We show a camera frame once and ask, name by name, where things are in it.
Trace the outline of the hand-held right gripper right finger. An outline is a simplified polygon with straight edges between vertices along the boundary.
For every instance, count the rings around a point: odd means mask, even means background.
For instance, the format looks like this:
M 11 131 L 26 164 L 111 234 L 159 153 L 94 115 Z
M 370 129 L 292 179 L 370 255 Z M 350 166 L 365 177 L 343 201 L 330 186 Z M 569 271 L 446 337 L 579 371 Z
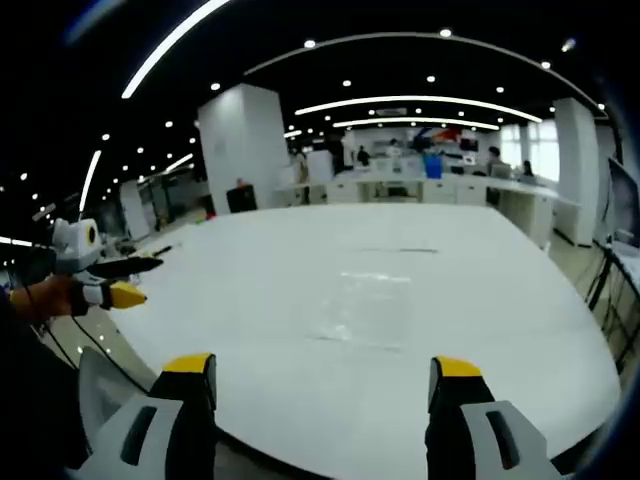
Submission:
M 431 359 L 425 431 L 429 479 L 559 479 L 544 435 L 509 401 L 494 399 L 478 367 Z

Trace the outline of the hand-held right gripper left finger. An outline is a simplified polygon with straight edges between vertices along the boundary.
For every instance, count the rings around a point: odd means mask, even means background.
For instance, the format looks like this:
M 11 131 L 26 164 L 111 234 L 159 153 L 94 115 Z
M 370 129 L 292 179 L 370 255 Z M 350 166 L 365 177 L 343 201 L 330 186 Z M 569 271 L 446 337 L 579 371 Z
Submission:
M 183 356 L 150 389 L 97 352 L 80 359 L 78 398 L 88 458 L 69 479 L 212 479 L 216 358 Z

